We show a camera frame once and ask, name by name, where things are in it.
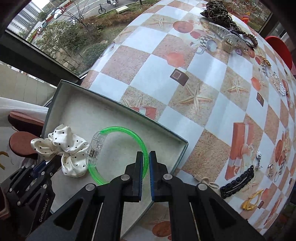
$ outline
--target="red chair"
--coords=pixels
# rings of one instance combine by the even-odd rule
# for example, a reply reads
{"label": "red chair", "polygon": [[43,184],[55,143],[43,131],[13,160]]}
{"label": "red chair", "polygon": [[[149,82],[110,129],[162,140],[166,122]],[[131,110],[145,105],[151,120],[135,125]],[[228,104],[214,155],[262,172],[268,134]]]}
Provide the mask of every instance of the red chair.
{"label": "red chair", "polygon": [[279,54],[282,60],[286,63],[288,68],[292,69],[292,56],[285,43],[275,36],[268,36],[265,40],[271,45],[271,47]]}

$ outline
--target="silver bracelet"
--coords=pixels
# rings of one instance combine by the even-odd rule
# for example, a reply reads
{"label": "silver bracelet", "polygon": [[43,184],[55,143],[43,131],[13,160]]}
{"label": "silver bracelet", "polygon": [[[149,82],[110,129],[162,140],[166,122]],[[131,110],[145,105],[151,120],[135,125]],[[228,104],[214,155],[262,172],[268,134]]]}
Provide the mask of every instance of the silver bracelet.
{"label": "silver bracelet", "polygon": [[[271,78],[272,78],[272,82],[275,85],[275,87],[277,88],[277,90],[279,91],[279,93],[281,93],[282,95],[287,95],[288,91],[286,90],[286,88],[284,87],[284,85],[282,84],[282,82],[280,81],[279,77],[276,75],[275,72],[273,72],[271,74]],[[276,81],[274,79],[277,79],[279,81],[280,86],[283,88],[283,90],[280,89],[280,87],[278,86],[278,84],[276,83]]]}

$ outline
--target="silver screw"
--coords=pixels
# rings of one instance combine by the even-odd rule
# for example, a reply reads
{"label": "silver screw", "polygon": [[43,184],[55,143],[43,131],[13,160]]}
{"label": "silver screw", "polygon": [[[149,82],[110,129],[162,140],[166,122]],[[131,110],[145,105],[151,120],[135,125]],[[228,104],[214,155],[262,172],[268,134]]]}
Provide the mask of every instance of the silver screw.
{"label": "silver screw", "polygon": [[122,180],[122,181],[127,181],[129,178],[130,178],[130,176],[127,175],[127,174],[123,174],[123,175],[121,176],[121,180]]}
{"label": "silver screw", "polygon": [[87,191],[92,191],[92,190],[94,190],[94,188],[95,188],[95,185],[92,184],[92,183],[89,183],[89,184],[87,184],[87,185],[85,186],[85,189],[86,189]]}
{"label": "silver screw", "polygon": [[202,191],[207,190],[207,185],[204,183],[200,183],[198,184],[198,189]]}
{"label": "silver screw", "polygon": [[173,178],[173,176],[171,175],[171,174],[164,174],[163,175],[163,178],[165,179],[165,180],[171,180],[172,178]]}

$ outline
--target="building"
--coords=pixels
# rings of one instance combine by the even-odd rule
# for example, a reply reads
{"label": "building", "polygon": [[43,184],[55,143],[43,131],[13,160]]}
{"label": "building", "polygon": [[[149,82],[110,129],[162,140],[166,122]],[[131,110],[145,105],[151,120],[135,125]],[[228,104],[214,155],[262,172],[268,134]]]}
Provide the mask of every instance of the building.
{"label": "building", "polygon": [[7,27],[16,34],[27,32],[38,22],[38,14],[42,10],[33,2],[30,2],[25,8],[11,21]]}

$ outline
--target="black hair clip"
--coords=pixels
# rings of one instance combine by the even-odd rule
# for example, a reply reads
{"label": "black hair clip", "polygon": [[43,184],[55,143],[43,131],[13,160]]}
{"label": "black hair clip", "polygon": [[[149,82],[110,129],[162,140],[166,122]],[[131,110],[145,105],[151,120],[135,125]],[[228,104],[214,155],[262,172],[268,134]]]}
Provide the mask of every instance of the black hair clip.
{"label": "black hair clip", "polygon": [[225,199],[231,195],[237,193],[246,184],[252,180],[254,177],[254,166],[251,165],[243,174],[241,174],[237,179],[231,181],[225,186],[220,188],[221,198]]}

